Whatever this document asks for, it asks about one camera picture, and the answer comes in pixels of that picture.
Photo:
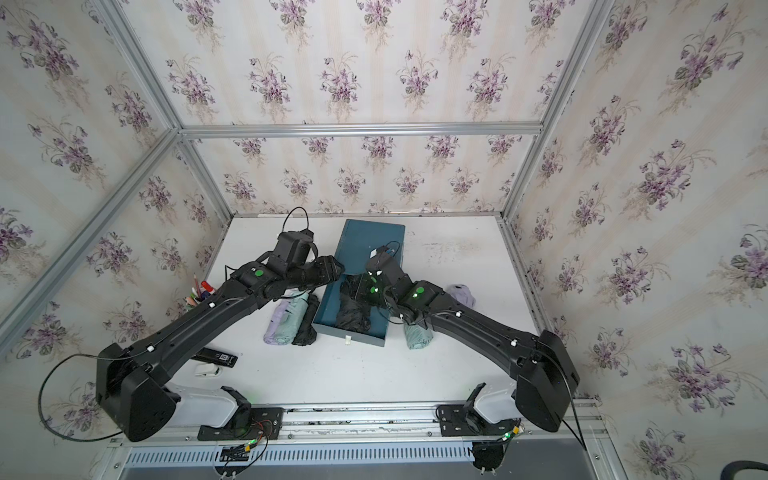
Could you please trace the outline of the black umbrella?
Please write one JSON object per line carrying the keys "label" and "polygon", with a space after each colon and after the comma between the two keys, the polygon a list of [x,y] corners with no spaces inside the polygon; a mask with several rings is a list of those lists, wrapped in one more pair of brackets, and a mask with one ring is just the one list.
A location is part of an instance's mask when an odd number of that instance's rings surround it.
{"label": "black umbrella", "polygon": [[339,309],[336,315],[336,327],[357,333],[367,333],[371,328],[371,306],[353,299],[353,277],[346,276],[339,289]]}
{"label": "black umbrella", "polygon": [[307,308],[304,312],[299,329],[292,341],[294,346],[310,346],[317,339],[317,331],[313,322],[319,309],[320,300],[316,294],[310,294],[307,299]]}

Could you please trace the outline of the teal top drawer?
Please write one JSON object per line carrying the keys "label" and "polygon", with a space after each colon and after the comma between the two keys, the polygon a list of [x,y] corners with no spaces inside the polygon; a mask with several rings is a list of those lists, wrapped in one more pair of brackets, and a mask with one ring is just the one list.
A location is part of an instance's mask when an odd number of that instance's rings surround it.
{"label": "teal top drawer", "polygon": [[325,289],[313,326],[320,334],[384,347],[389,311],[381,290],[367,276],[343,275]]}

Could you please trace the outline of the teal drawer cabinet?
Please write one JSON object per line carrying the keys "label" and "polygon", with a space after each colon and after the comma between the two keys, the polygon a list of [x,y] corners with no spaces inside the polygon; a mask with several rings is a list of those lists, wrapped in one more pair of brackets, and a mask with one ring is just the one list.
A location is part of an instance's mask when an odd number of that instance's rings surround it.
{"label": "teal drawer cabinet", "polygon": [[338,280],[363,274],[371,253],[382,246],[402,262],[406,227],[402,224],[348,219],[345,221],[334,257],[344,265],[344,273]]}

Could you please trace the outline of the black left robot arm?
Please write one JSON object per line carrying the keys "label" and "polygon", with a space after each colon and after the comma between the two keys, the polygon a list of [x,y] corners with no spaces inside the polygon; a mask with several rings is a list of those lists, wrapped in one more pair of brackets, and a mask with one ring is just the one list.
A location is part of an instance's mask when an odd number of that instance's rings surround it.
{"label": "black left robot arm", "polygon": [[132,442],[171,420],[181,398],[167,388],[176,372],[242,318],[295,289],[312,291],[340,279],[344,265],[321,256],[309,228],[282,230],[275,247],[235,269],[205,300],[156,333],[95,355],[95,400]]}

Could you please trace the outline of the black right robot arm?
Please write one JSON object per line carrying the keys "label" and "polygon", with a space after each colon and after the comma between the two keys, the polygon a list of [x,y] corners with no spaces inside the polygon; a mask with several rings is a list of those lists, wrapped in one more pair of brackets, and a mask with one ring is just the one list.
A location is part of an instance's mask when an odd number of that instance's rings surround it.
{"label": "black right robot arm", "polygon": [[508,440],[521,421],[557,432],[573,406],[580,377],[562,339],[499,323],[460,303],[440,286],[412,281],[386,246],[365,264],[357,297],[407,325],[447,335],[490,360],[509,377],[495,388],[479,383],[459,406],[440,406],[447,435],[495,435]]}

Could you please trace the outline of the green folded umbrella left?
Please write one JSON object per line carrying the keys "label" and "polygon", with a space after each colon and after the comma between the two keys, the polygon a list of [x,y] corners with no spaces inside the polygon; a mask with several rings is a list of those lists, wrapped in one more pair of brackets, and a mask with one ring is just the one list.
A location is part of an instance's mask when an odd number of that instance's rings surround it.
{"label": "green folded umbrella left", "polygon": [[278,345],[291,344],[295,339],[309,306],[309,297],[309,293],[303,293],[289,300],[281,324],[275,334]]}

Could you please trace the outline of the green folded umbrella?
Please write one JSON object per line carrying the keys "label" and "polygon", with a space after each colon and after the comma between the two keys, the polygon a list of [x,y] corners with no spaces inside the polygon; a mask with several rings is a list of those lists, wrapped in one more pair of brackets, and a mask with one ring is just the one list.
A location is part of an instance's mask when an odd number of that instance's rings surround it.
{"label": "green folded umbrella", "polygon": [[430,345],[433,340],[431,330],[418,325],[405,325],[404,335],[409,350],[421,350]]}
{"label": "green folded umbrella", "polygon": [[281,324],[275,334],[278,345],[291,344],[295,339],[309,306],[309,297],[309,293],[303,293],[289,300]]}

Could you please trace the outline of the purple folded umbrella left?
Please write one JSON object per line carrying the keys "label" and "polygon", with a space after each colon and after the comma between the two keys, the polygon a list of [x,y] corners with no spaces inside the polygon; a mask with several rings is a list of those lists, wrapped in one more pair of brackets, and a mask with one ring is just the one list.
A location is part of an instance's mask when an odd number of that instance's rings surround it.
{"label": "purple folded umbrella left", "polygon": [[268,345],[276,345],[275,334],[282,323],[283,318],[287,314],[291,301],[284,299],[281,300],[275,307],[268,327],[263,335],[263,341]]}

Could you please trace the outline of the green folded umbrella right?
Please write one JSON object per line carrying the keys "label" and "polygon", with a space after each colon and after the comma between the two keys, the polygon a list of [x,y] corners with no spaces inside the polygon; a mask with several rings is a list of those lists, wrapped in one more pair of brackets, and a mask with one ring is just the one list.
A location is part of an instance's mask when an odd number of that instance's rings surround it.
{"label": "green folded umbrella right", "polygon": [[421,350],[430,345],[433,340],[431,330],[418,325],[405,325],[404,335],[409,350]]}

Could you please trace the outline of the cup of coloured pens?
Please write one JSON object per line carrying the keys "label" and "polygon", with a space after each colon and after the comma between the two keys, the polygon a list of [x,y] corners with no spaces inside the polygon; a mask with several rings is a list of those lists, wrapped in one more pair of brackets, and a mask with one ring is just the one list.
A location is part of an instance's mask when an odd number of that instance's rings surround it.
{"label": "cup of coloured pens", "polygon": [[201,302],[212,296],[215,292],[216,289],[207,281],[200,281],[197,277],[194,277],[194,284],[191,289],[191,294],[185,297],[183,305],[187,311],[190,311]]}

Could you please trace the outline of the white ventilation grille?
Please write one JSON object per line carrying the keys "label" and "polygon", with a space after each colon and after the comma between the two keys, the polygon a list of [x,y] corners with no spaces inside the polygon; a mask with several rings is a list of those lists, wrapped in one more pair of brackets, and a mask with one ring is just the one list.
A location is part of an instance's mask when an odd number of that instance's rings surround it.
{"label": "white ventilation grille", "polygon": [[125,466],[184,468],[214,466],[304,466],[367,465],[400,463],[473,462],[474,454],[464,442],[361,443],[361,444],[271,444],[227,461],[221,446],[135,447]]}

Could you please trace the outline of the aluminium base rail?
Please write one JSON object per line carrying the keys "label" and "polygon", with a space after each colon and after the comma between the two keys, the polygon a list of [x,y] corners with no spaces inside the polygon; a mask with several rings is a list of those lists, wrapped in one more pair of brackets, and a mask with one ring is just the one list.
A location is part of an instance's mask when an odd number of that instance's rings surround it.
{"label": "aluminium base rail", "polygon": [[474,433],[458,424],[459,408],[442,402],[264,404],[251,415],[249,426],[236,429],[209,427],[164,427],[139,447],[239,445],[270,436],[279,443],[367,443],[415,442],[452,438],[469,441],[498,440],[508,434],[517,439],[546,436],[566,440],[588,440],[608,435],[605,419],[593,400],[577,400],[565,423],[556,432],[534,426],[528,420],[508,420]]}

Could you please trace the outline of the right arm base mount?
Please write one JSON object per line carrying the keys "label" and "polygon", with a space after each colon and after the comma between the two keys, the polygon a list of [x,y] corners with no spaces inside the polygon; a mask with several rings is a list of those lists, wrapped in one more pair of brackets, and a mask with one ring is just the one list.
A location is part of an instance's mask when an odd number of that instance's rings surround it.
{"label": "right arm base mount", "polygon": [[479,383],[461,403],[439,404],[435,417],[442,437],[487,436],[508,440],[523,431],[512,394],[515,384]]}

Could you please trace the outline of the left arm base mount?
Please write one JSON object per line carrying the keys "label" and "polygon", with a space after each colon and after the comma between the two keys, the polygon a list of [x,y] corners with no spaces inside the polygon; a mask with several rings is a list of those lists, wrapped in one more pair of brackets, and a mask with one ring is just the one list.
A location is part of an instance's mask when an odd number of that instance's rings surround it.
{"label": "left arm base mount", "polygon": [[198,441],[246,441],[259,437],[276,440],[282,427],[285,409],[280,407],[251,407],[235,413],[223,427],[201,426]]}

